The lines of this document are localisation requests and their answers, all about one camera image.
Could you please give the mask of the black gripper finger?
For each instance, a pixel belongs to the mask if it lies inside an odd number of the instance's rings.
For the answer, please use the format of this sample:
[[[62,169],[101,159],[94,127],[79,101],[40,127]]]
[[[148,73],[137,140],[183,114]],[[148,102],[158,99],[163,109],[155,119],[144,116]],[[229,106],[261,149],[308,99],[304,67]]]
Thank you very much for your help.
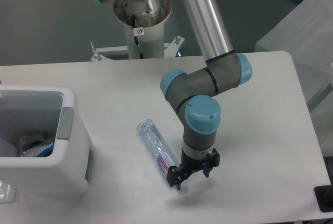
[[[205,177],[208,178],[210,171],[212,171],[214,167],[218,167],[219,164],[220,164],[220,154],[215,148],[213,148],[210,153],[206,154],[206,157],[202,162],[203,166],[202,171]]]
[[[179,191],[181,189],[182,182],[187,180],[190,176],[188,170],[186,170],[182,165],[180,166],[170,166],[166,180],[170,187],[176,187]]]

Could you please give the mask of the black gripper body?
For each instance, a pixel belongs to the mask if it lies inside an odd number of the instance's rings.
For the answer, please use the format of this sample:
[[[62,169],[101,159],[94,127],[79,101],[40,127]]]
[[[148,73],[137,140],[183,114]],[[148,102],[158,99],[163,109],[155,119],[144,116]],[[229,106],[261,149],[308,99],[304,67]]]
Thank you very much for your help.
[[[206,178],[211,171],[212,156],[208,153],[203,159],[189,157],[184,150],[181,155],[181,178],[189,178],[193,173],[202,171]]]

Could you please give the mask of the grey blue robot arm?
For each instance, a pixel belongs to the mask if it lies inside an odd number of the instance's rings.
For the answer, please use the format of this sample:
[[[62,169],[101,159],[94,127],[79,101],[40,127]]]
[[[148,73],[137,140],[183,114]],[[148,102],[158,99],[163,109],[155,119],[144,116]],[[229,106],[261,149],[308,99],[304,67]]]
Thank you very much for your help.
[[[116,17],[124,26],[130,59],[164,57],[164,22],[171,13],[170,0],[113,1]],[[160,89],[184,127],[180,165],[169,167],[166,180],[180,188],[193,173],[208,177],[220,163],[213,147],[221,121],[214,99],[250,80],[251,63],[236,54],[215,0],[183,0],[206,66],[192,73],[172,70],[163,76]]]

